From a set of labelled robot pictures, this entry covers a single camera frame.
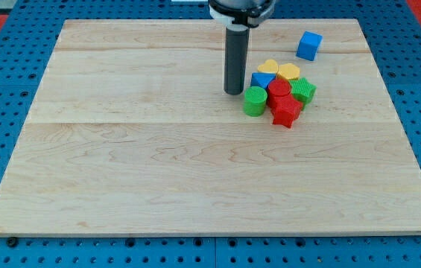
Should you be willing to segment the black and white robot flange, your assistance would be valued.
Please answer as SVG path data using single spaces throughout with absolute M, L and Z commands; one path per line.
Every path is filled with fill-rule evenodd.
M 269 19 L 276 0 L 208 0 L 210 16 L 226 28 L 257 28 Z

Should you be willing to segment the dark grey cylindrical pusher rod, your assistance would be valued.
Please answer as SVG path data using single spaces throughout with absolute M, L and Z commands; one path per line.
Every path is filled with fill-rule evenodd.
M 240 95 L 244 89 L 247 49 L 250 30 L 226 29 L 224 91 L 228 95 Z

